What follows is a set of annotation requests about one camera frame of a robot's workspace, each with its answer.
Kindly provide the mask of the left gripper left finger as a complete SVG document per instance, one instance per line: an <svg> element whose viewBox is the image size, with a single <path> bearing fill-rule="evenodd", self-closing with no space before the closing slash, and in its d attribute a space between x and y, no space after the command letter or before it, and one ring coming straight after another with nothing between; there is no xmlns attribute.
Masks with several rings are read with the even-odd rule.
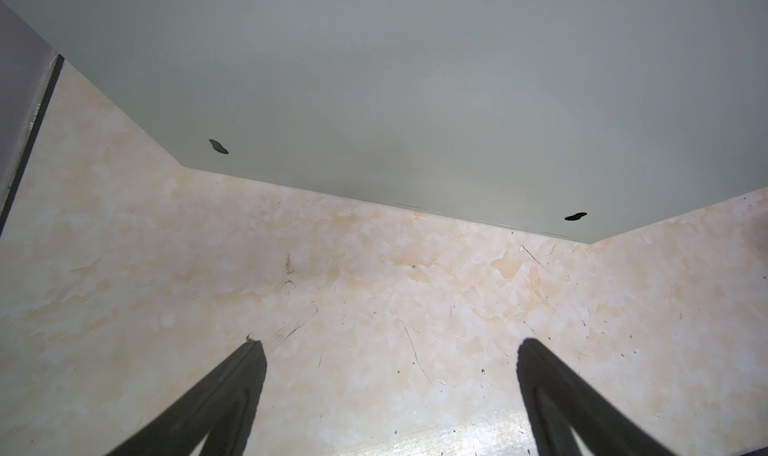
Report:
<svg viewBox="0 0 768 456"><path fill-rule="evenodd" d="M112 455L242 455L267 373L259 341L247 340Z"/></svg>

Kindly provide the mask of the grey metal cabinet box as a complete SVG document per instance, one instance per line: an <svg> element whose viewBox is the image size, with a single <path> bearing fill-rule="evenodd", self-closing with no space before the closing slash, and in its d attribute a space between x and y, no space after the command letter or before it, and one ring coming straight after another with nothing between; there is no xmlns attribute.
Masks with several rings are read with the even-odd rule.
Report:
<svg viewBox="0 0 768 456"><path fill-rule="evenodd" d="M2 0L181 165L594 243L767 184L767 0Z"/></svg>

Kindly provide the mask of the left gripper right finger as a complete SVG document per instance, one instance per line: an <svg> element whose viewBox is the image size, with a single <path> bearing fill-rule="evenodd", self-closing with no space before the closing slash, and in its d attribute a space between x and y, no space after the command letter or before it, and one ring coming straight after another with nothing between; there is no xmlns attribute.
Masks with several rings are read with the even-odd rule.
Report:
<svg viewBox="0 0 768 456"><path fill-rule="evenodd" d="M517 377L538 453L669 455L592 386L534 338L518 349Z"/></svg>

